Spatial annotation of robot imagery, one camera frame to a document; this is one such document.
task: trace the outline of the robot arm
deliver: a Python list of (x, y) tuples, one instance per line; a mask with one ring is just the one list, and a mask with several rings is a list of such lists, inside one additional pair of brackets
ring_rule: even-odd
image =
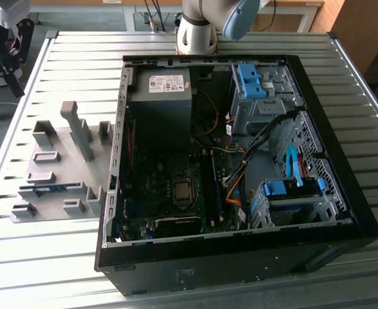
[(0, 26), (10, 29), (30, 13), (29, 0), (0, 0)]
[[(24, 95), (20, 65), (27, 60), (34, 31), (34, 23), (26, 18), (29, 11), (28, 0), (0, 0), (0, 87), (7, 85), (15, 97)], [(6, 45), (9, 29), (14, 33), (11, 48)]]
[(216, 49), (213, 27), (232, 41), (241, 39), (253, 24), (260, 0), (183, 0), (177, 37), (180, 53), (205, 54)]

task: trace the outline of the blue drive bay latch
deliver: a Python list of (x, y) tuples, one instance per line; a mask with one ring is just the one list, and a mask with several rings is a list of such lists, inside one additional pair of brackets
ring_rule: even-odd
[(260, 74), (251, 63), (238, 65), (239, 80), (244, 88), (245, 98), (265, 98), (266, 91), (260, 84)]

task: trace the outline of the slotted aluminum table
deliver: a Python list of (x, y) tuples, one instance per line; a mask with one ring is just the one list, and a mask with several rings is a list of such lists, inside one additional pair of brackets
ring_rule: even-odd
[[(340, 43), (327, 35), (257, 33), (240, 42), (220, 37), (219, 51), (301, 57), (378, 220), (378, 102)], [(122, 56), (174, 52), (173, 33), (48, 34), (0, 150), (0, 308), (2, 302), (11, 302), (9, 308), (26, 302), (51, 308), (378, 308), (378, 241), (313, 274), (125, 299), (93, 269), (98, 219), (10, 221), (35, 121), (59, 117), (61, 102), (76, 100), (89, 126), (114, 123)]]

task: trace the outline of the floor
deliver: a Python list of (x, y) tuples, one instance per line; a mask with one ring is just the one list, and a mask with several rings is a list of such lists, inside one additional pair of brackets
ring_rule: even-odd
[[(25, 86), (34, 62), (39, 53), (41, 44), (48, 30), (61, 31), (124, 31), (126, 24), (122, 13), (110, 14), (40, 14), (41, 24), (35, 27), (30, 56), (26, 65), (23, 67), (24, 75), (21, 79)], [(166, 30), (172, 31), (174, 25), (174, 15), (171, 14), (166, 22)], [(144, 24), (144, 19), (136, 15), (136, 27), (138, 31), (150, 31), (149, 25)], [(378, 98), (378, 56), (366, 73), (366, 81), (373, 84), (375, 94)], [(19, 100), (14, 98), (7, 88), (0, 88), (0, 102), (17, 103)], [(0, 146), (6, 135), (8, 126), (13, 117), (15, 106), (10, 104), (0, 105)]]

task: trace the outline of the open computer case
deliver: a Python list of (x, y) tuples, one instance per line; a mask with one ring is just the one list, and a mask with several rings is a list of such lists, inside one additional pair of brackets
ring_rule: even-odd
[(298, 56), (124, 57), (95, 262), (124, 295), (313, 272), (377, 238)]

